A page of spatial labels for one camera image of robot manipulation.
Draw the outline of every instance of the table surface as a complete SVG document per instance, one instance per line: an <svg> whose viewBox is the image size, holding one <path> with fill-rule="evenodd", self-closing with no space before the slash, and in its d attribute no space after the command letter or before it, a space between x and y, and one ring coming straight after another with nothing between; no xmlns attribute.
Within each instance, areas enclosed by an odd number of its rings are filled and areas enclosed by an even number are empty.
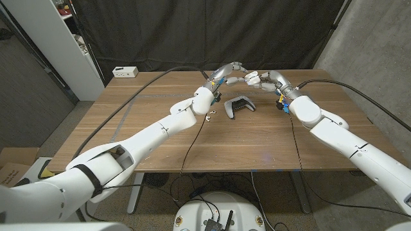
<svg viewBox="0 0 411 231"><path fill-rule="evenodd" d="M279 71L296 86L313 79L331 79L323 70ZM159 73L139 73L137 78L113 78L101 96L80 121L48 165L50 171L64 171L84 139L143 84ZM243 76L233 72L231 76ZM204 83L198 72L172 72L157 80L114 116L86 145L83 151L100 144L127 139L170 113L175 103L192 97ZM338 85L311 83L302 89L321 108L337 114L349 123L349 130L388 153L403 164L406 160L375 127ZM220 87L222 100L210 110L211 121L205 122L200 135L188 153L184 172L203 171L299 171L300 165L288 114L275 107L273 93L252 89L246 84ZM256 111L243 108L236 119L227 117L224 101L237 96L249 97ZM179 172L188 148L204 119L163 143L136 168L139 172ZM336 151L317 141L293 116L295 136L304 170L354 170L352 163Z"/></svg>

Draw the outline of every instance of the velcro strap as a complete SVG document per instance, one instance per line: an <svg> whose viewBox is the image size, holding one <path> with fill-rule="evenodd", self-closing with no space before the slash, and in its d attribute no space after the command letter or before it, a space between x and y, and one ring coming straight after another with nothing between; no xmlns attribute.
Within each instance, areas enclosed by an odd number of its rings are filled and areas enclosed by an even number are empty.
<svg viewBox="0 0 411 231"><path fill-rule="evenodd" d="M85 166L84 164L78 164L74 166L75 168L78 168L80 171L82 171L91 181L91 183L94 186L94 192L92 192L91 198L101 194L103 192L103 186L100 184L100 181L98 180L97 176L89 169L89 167Z"/></svg>

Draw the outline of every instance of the white game controller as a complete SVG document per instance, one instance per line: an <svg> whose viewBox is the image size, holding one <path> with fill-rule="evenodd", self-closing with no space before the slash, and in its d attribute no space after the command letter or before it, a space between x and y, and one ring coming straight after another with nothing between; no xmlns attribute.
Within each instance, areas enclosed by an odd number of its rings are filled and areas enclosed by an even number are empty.
<svg viewBox="0 0 411 231"><path fill-rule="evenodd" d="M234 99L230 99L224 103L225 112L230 119L235 119L234 110L246 106L251 111L255 111L256 106L246 96L238 96Z"/></svg>

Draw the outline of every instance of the white power strip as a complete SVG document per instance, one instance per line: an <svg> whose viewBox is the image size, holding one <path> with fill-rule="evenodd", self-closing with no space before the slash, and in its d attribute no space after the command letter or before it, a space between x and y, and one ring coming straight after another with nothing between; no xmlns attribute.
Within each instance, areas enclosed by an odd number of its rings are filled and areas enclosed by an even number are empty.
<svg viewBox="0 0 411 231"><path fill-rule="evenodd" d="M116 67L113 70L114 77L116 78L134 78L138 72L137 67Z"/></svg>

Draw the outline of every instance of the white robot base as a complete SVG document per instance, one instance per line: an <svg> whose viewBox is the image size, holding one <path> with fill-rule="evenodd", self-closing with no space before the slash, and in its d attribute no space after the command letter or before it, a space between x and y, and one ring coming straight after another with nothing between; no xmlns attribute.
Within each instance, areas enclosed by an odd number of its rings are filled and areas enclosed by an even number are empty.
<svg viewBox="0 0 411 231"><path fill-rule="evenodd" d="M195 199L184 204L175 216L173 230L174 231L194 231L194 230L250 230L250 231L263 231L265 230L263 217L260 211L251 202L233 194L231 192L215 191L201 194L205 201L213 203L220 211L221 225L214 227L207 226L209 219L214 217L213 221L218 219L218 211L216 208L208 203L213 211L211 214L210 208L201 197L196 196ZM229 222L230 211L232 210L232 217Z"/></svg>

